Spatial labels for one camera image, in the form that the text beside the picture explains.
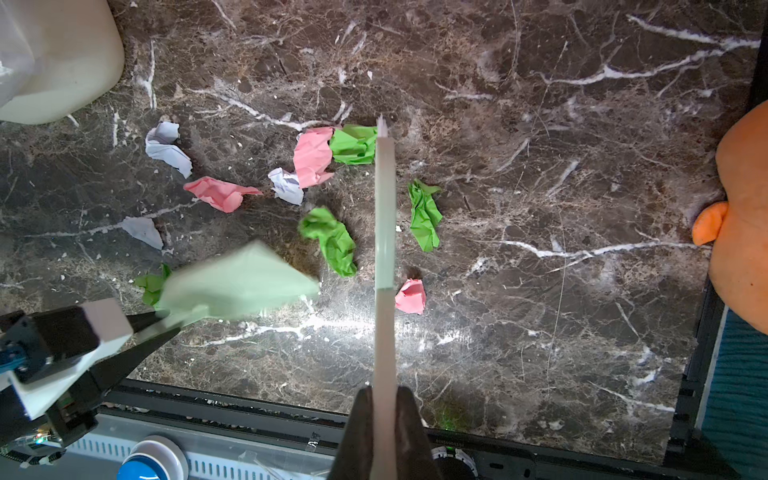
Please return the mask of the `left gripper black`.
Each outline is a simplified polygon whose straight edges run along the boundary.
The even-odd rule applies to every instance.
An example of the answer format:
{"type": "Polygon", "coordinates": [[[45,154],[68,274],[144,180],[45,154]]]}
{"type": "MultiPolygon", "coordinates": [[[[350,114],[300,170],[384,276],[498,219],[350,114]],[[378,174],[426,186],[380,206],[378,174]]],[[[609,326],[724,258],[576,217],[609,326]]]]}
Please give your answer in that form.
{"type": "Polygon", "coordinates": [[[135,345],[100,361],[56,396],[22,393],[12,383],[1,389],[1,445],[53,443],[67,447],[97,426],[96,409],[106,395],[148,356],[176,337],[156,312],[129,315],[135,345]]]}

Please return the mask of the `light green dustpan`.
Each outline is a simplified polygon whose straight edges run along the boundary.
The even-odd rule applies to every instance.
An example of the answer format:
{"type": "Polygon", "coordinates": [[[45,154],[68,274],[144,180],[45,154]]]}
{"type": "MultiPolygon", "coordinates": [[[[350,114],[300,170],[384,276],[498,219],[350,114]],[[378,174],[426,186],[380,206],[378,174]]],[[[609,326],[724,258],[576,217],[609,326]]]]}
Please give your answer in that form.
{"type": "Polygon", "coordinates": [[[241,320],[319,293],[319,282],[266,245],[242,248],[186,266],[163,283],[154,304],[162,319],[137,333],[144,342],[202,319],[241,320]]]}

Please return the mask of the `beige trash bin with liner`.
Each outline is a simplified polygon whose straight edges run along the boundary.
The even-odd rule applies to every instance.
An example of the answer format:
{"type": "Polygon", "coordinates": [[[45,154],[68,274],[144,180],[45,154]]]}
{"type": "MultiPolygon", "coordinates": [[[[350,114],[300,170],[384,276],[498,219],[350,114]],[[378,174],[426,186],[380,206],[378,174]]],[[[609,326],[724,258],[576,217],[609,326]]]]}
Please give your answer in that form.
{"type": "Polygon", "coordinates": [[[1,119],[50,123],[116,85],[123,43],[109,4],[1,3],[1,119]]]}

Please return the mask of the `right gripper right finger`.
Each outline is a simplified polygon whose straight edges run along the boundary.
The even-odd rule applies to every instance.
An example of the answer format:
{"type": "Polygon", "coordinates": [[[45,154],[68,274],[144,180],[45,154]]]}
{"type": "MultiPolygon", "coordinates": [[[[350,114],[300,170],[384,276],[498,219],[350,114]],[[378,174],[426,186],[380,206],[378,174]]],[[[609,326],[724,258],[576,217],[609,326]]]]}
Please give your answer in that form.
{"type": "Polygon", "coordinates": [[[396,471],[399,480],[439,480],[440,471],[412,391],[399,386],[395,423],[396,471]]]}

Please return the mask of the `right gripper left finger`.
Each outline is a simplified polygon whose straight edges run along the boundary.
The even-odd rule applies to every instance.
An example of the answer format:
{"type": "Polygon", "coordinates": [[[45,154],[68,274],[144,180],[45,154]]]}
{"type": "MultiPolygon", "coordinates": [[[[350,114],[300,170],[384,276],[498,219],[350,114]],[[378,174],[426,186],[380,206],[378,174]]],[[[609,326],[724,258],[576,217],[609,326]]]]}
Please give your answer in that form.
{"type": "Polygon", "coordinates": [[[358,391],[328,480],[368,480],[373,461],[372,388],[358,391]]]}

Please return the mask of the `light green hand brush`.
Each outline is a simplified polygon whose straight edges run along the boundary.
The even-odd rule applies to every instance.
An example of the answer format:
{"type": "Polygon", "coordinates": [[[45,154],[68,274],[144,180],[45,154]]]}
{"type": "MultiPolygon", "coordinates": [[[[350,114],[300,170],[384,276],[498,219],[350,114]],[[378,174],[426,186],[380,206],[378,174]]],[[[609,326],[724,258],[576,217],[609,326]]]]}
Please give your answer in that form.
{"type": "Polygon", "coordinates": [[[377,119],[375,153],[375,346],[372,479],[397,477],[395,450],[396,160],[386,120],[377,119]]]}

